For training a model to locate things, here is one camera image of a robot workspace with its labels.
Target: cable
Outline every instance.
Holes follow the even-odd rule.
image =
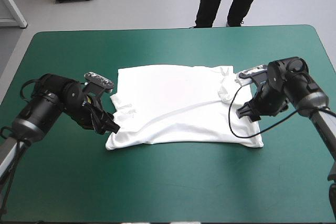
[[[7,199],[8,199],[8,195],[10,192],[10,188],[12,187],[12,183],[13,183],[13,179],[14,179],[14,174],[15,174],[15,170],[18,164],[18,160],[19,160],[19,152],[20,152],[20,141],[17,140],[16,141],[16,148],[15,148],[15,157],[14,157],[14,164],[12,166],[12,170],[11,170],[11,176],[9,178],[9,182],[8,182],[8,186],[7,186],[7,190],[0,208],[0,223],[3,223],[2,221],[2,215],[5,213],[5,208],[6,208],[6,203],[7,203]]]
[[[37,83],[37,82],[39,82],[38,79],[33,79],[33,80],[29,80],[29,81],[26,81],[25,83],[23,83],[23,85],[21,86],[21,89],[20,89],[20,98],[21,98],[22,100],[24,100],[24,101],[26,101],[27,103],[29,103],[29,100],[27,100],[27,98],[26,98],[25,95],[23,94],[23,89],[24,89],[27,85],[29,85],[29,84],[31,84],[31,83]]]
[[[322,111],[322,112],[324,112],[324,113],[326,113],[326,114],[329,114],[329,115],[333,116],[334,118],[336,118],[336,113],[334,113],[334,112],[332,112],[332,111],[330,111],[330,110],[326,110],[326,109],[318,109],[318,111]]]
[[[10,127],[2,127],[0,129],[0,133],[1,133],[1,137],[3,138],[7,138],[3,135],[3,130],[9,130],[12,132],[12,134],[14,135],[15,137],[15,132],[12,130],[12,128]],[[14,180],[14,174],[15,174],[15,170],[16,170],[16,167],[17,167],[17,164],[19,162],[19,157],[20,157],[20,143],[23,142],[24,144],[26,144],[26,147],[29,147],[30,144],[28,143],[28,141],[26,139],[24,140],[18,140],[16,138],[16,147],[15,147],[15,156],[14,156],[14,163],[11,167],[11,175],[9,177],[9,182],[8,182],[8,185],[7,185],[7,189],[6,189],[6,193],[5,193],[5,196],[4,196],[4,199],[2,201],[2,205],[1,205],[1,208],[0,208],[0,223],[4,223],[2,221],[2,215],[5,213],[5,208],[6,208],[6,203],[7,203],[7,200],[8,200],[8,195],[9,195],[9,192],[11,190],[11,187],[12,187],[12,183],[13,183],[13,180]]]
[[[230,131],[231,131],[231,133],[232,133],[235,137],[238,137],[238,138],[251,138],[251,137],[255,137],[255,136],[257,136],[257,135],[259,135],[259,134],[261,134],[261,133],[264,133],[264,132],[266,132],[266,131],[269,131],[270,129],[274,128],[275,126],[279,125],[280,123],[283,123],[285,120],[289,119],[290,117],[292,117],[293,115],[295,115],[296,113],[298,113],[298,112],[301,111],[301,110],[313,109],[313,110],[317,110],[317,111],[322,111],[322,112],[327,113],[327,114],[329,114],[329,115],[331,115],[331,116],[333,116],[333,117],[336,118],[336,113],[334,113],[334,112],[332,112],[332,111],[330,111],[330,110],[327,110],[327,109],[326,109],[327,107],[325,107],[325,108],[302,108],[302,109],[300,109],[300,110],[295,110],[295,111],[293,111],[292,113],[290,113],[290,114],[289,114],[288,116],[286,116],[285,118],[281,119],[280,121],[276,122],[275,124],[271,125],[270,127],[267,127],[266,129],[264,129],[264,130],[262,130],[262,131],[260,131],[260,132],[258,132],[258,133],[256,133],[256,134],[253,134],[253,135],[251,135],[251,136],[238,136],[236,133],[234,133],[234,131],[232,130],[232,127],[231,127],[230,112],[231,112],[231,107],[232,107],[232,105],[233,105],[233,102],[234,102],[234,100],[235,100],[235,98],[236,98],[238,92],[241,90],[241,88],[242,88],[242,87],[240,87],[240,88],[237,90],[237,92],[235,93],[235,95],[233,96],[232,102],[231,102],[230,107],[229,107],[229,113],[228,113],[228,122],[229,122],[229,128],[230,128]]]

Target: gray floor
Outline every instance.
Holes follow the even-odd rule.
[[[5,70],[7,62],[18,42],[22,29],[19,28],[0,28],[0,76]]]
[[[12,48],[17,42],[0,77],[0,102],[30,40],[39,31],[190,27],[199,4],[199,0],[91,0],[62,4],[52,0],[14,1],[28,21],[28,28],[22,30],[19,39],[9,36],[9,30],[0,33],[1,38],[11,40]],[[214,26],[224,26],[231,1],[222,0]],[[312,25],[336,66],[335,13],[336,0],[255,0],[245,26]],[[10,51],[0,44],[2,55],[8,58]],[[6,57],[1,57],[0,64],[5,62]]]

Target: green tabletop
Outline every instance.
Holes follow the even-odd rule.
[[[117,83],[119,68],[233,65],[238,72],[293,56],[307,61],[335,110],[336,75],[311,26],[38,33],[0,106],[0,125],[10,125],[24,107],[20,86],[44,73],[81,81],[94,71]],[[174,92],[174,86],[167,88]],[[103,105],[114,112],[107,94]],[[260,127],[288,113],[264,117]],[[310,121],[299,115],[263,134],[265,146],[258,149],[171,143],[108,152],[107,138],[63,114],[22,158],[4,219],[334,221],[327,181],[333,159]]]

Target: folded shirt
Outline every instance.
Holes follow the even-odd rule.
[[[228,108],[236,91],[233,66],[187,67],[150,65],[118,70],[118,90],[111,96],[116,108],[106,149],[168,142],[229,142],[263,147],[261,136],[237,138],[228,126]],[[238,119],[236,110],[252,98],[243,87],[231,111],[236,134],[259,132],[257,122]]]

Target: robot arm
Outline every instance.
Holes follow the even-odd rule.
[[[327,95],[309,75],[303,59],[292,57],[244,70],[236,81],[241,86],[252,82],[257,86],[254,97],[237,110],[239,118],[248,116],[254,122],[262,115],[276,116],[290,102],[300,115],[310,119],[336,161],[336,115],[329,110]],[[328,180],[336,182],[336,162]],[[336,216],[336,183],[330,186],[329,198]]]
[[[54,74],[45,74],[23,85],[20,96],[28,104],[12,122],[12,127],[4,127],[0,131],[1,136],[6,138],[0,146],[0,191],[9,177],[15,155],[21,157],[29,145],[42,140],[62,112],[82,128],[95,130],[98,134],[119,130],[113,115],[103,109],[100,100],[104,92],[112,92],[113,82],[93,72],[86,73],[84,77],[84,87],[78,81]],[[33,82],[36,84],[28,101],[24,98],[23,88]],[[3,129],[12,132],[10,137],[3,135]]]

